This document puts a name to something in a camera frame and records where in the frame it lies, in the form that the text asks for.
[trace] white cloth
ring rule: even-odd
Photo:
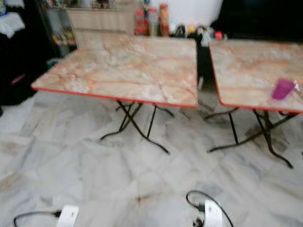
[[[23,20],[18,13],[8,13],[0,17],[0,33],[11,38],[16,31],[25,28]]]
[[[24,8],[23,0],[4,0],[4,4],[11,7],[22,7]]]

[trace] marble-pattern tabletop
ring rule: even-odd
[[[302,92],[271,97],[280,78],[303,88],[303,45],[229,40],[211,42],[210,51],[222,105],[303,112]]]
[[[32,88],[197,107],[194,41],[93,32],[89,35],[90,45],[68,55]]]

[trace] black cable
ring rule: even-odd
[[[50,212],[50,211],[34,211],[34,212],[19,214],[19,215],[15,216],[15,218],[14,218],[14,227],[18,227],[17,220],[19,218],[23,218],[23,217],[26,217],[26,216],[32,216],[32,215],[40,215],[40,214],[42,214],[42,215],[53,215],[56,218],[58,218],[58,217],[60,217],[61,212],[62,212],[62,210],[57,210],[55,212]]]
[[[188,197],[189,197],[189,195],[192,194],[192,193],[199,193],[199,194],[202,194],[202,195],[206,196],[207,198],[211,199],[212,201],[214,201],[214,202],[218,205],[218,207],[220,207],[220,209],[223,211],[223,213],[224,213],[225,216],[227,217],[227,219],[228,219],[229,223],[231,224],[231,226],[234,227],[234,226],[233,226],[233,223],[232,223],[232,220],[229,218],[229,216],[227,215],[227,213],[226,213],[226,211],[224,210],[224,208],[223,208],[223,207],[222,207],[222,206],[221,206],[213,197],[211,197],[210,195],[208,195],[208,194],[206,194],[206,193],[204,193],[204,192],[202,192],[202,191],[199,191],[199,190],[191,190],[191,191],[189,191],[189,192],[186,194],[186,201],[187,201],[191,206],[197,208],[198,210],[202,210],[202,209],[203,209],[202,207],[204,207],[204,206],[201,205],[201,204],[195,205],[195,204],[193,204],[193,203],[191,203],[191,202],[189,201]]]

